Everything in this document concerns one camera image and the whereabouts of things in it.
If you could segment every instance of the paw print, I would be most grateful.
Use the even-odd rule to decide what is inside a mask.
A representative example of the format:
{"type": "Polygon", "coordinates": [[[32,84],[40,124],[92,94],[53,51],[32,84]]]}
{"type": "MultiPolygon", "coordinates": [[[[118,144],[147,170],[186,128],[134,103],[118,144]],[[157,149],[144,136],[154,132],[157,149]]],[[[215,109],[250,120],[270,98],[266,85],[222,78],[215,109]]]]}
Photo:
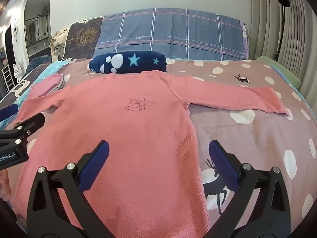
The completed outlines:
{"type": "MultiPolygon", "coordinates": [[[[110,62],[112,65],[111,72],[117,73],[117,69],[119,69],[123,64],[123,55],[116,54],[112,58],[111,58],[111,56],[108,56],[106,58],[106,63],[110,63],[110,62]]],[[[100,66],[100,71],[102,73],[105,73],[105,65],[104,64],[100,66]]]]}

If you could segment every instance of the sweater sleeve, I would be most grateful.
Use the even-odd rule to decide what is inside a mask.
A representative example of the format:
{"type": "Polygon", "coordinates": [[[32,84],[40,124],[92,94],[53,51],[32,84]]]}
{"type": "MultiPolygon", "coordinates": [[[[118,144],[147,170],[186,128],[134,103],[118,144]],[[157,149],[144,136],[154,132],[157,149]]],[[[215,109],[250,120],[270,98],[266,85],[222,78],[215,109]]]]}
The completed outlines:
{"type": "Polygon", "coordinates": [[[168,83],[174,94],[188,103],[226,110],[258,109],[288,115],[282,101],[269,87],[230,86],[172,75],[168,75],[168,83]]]}
{"type": "Polygon", "coordinates": [[[26,99],[20,107],[13,125],[16,126],[19,123],[31,118],[32,116],[48,110],[51,107],[60,107],[63,101],[70,96],[72,90],[72,86],[67,86],[46,96],[26,99]]]}

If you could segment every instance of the folded clothes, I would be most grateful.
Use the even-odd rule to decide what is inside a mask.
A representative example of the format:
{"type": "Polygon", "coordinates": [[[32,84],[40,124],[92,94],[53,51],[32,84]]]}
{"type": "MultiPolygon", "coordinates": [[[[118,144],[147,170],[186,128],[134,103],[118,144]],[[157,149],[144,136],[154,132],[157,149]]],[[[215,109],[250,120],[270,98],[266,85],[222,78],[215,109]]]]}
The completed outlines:
{"type": "Polygon", "coordinates": [[[98,73],[140,73],[158,70],[166,72],[165,55],[150,51],[126,51],[96,56],[89,68],[98,73]]]}
{"type": "Polygon", "coordinates": [[[63,74],[53,74],[46,77],[40,83],[31,86],[28,99],[45,96],[51,94],[56,90],[62,89],[64,87],[64,75],[63,74]]]}

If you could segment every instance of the bear embroidery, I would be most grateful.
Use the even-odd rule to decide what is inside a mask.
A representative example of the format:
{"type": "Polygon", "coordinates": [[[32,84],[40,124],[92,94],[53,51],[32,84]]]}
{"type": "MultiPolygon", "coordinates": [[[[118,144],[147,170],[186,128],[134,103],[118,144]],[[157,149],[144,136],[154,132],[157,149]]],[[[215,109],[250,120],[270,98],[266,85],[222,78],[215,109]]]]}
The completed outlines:
{"type": "Polygon", "coordinates": [[[131,98],[129,105],[126,106],[126,110],[130,110],[134,112],[143,111],[145,109],[146,109],[145,98],[143,98],[143,100],[131,98]]]}

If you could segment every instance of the beige clothing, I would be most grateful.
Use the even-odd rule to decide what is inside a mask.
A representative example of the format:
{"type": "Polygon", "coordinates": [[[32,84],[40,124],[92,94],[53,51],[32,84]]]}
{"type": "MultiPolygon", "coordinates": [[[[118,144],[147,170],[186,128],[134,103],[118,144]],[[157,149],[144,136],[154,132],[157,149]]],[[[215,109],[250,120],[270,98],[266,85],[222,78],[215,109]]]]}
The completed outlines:
{"type": "Polygon", "coordinates": [[[52,51],[52,62],[58,61],[58,58],[61,59],[64,56],[65,43],[68,35],[68,28],[57,31],[50,43],[50,48],[52,51]]]}

